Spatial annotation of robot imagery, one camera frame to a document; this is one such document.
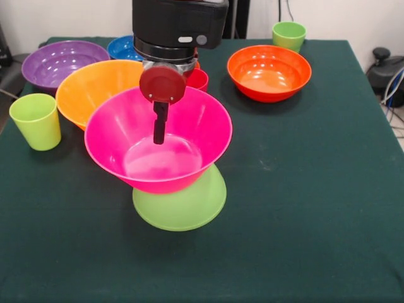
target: pink bowl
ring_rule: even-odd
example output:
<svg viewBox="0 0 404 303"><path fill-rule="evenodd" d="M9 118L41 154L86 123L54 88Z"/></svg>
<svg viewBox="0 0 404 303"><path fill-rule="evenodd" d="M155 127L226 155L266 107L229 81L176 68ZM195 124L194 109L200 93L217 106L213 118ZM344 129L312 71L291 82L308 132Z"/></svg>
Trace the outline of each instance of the pink bowl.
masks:
<svg viewBox="0 0 404 303"><path fill-rule="evenodd" d="M187 87L171 105L165 142L153 143L156 114L139 88L120 93L91 116L85 145L107 172L148 193L166 194L191 185L230 144L232 121L211 95Z"/></svg>

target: red cup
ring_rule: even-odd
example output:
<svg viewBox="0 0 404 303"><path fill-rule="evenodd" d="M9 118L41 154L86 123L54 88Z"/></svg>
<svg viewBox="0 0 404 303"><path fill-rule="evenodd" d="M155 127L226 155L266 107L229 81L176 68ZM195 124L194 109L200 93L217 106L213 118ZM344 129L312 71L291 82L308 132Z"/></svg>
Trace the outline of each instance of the red cup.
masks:
<svg viewBox="0 0 404 303"><path fill-rule="evenodd" d="M202 69L194 69L187 80L187 86L197 88L203 92L208 90L209 76Z"/></svg>

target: green cup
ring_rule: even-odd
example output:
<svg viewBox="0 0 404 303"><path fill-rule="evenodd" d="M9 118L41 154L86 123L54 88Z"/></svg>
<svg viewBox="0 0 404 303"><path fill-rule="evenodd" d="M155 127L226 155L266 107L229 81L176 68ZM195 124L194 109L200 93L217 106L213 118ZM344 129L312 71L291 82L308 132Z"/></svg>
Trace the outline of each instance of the green cup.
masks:
<svg viewBox="0 0 404 303"><path fill-rule="evenodd" d="M272 28L272 40L277 46L300 52L306 37L306 28L297 22L283 21Z"/></svg>
<svg viewBox="0 0 404 303"><path fill-rule="evenodd" d="M14 101L10 117L34 150L50 150L61 141L61 128L54 97L33 93Z"/></svg>

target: purple bowl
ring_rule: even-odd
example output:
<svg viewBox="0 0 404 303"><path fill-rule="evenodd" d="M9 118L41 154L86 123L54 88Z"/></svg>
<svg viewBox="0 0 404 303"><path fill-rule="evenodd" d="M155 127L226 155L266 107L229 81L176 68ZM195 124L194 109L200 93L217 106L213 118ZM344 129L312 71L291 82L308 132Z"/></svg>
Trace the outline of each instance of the purple bowl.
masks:
<svg viewBox="0 0 404 303"><path fill-rule="evenodd" d="M109 54L103 47L69 40L36 50L24 60L21 71L28 82L46 92L56 93L61 82L73 71L106 60L109 60Z"/></svg>

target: blue bowl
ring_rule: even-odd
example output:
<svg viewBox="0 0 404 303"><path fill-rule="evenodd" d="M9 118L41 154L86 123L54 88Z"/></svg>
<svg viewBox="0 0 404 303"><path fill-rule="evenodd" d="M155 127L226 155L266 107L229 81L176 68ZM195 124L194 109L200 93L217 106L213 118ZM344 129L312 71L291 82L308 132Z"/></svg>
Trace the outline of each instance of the blue bowl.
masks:
<svg viewBox="0 0 404 303"><path fill-rule="evenodd" d="M127 59L142 61L143 57L139 55L133 47L133 36L123 36L114 39L107 47L109 56L113 59Z"/></svg>

